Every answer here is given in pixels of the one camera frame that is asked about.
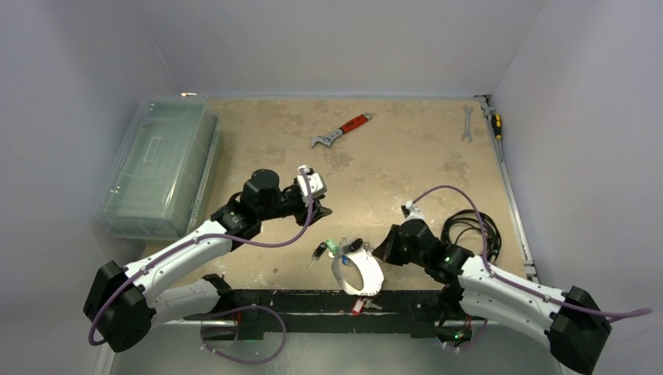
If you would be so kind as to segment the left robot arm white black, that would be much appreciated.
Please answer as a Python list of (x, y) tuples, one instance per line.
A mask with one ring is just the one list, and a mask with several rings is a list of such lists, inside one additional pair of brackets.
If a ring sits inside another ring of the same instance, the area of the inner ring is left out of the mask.
[[(89, 345), (107, 344), (113, 351), (123, 352), (169, 320), (199, 313), (208, 313), (215, 320), (229, 316), (233, 298), (222, 277), (204, 277), (185, 287), (174, 283), (242, 245), (289, 246), (313, 223), (332, 214), (321, 203), (328, 186), (309, 166), (300, 166), (289, 186), (280, 188), (279, 184), (276, 172), (258, 169), (241, 191), (190, 234), (126, 266), (114, 261), (101, 266), (83, 307), (91, 322)], [(255, 241), (264, 222), (289, 216), (300, 227), (294, 237), (279, 243)]]

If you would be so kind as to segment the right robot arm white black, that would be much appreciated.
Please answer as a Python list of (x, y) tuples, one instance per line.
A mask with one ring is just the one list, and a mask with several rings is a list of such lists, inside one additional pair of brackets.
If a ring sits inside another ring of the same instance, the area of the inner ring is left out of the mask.
[(416, 264), (444, 284), (441, 312), (482, 317), (529, 336), (550, 350), (562, 365), (581, 374), (595, 370), (611, 333), (591, 294), (572, 287), (562, 291), (487, 266), (472, 251), (437, 238), (420, 219), (393, 225), (372, 252), (381, 261)]

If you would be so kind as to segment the large white keyring with keys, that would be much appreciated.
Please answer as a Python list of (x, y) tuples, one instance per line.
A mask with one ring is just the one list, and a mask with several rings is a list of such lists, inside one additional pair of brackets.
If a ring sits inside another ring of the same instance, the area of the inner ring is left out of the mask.
[(350, 314), (383, 313), (383, 307), (375, 299), (382, 290), (385, 276), (370, 245), (360, 237), (343, 238), (340, 242), (328, 239), (324, 244), (332, 258), (331, 271), (338, 286), (354, 298)]

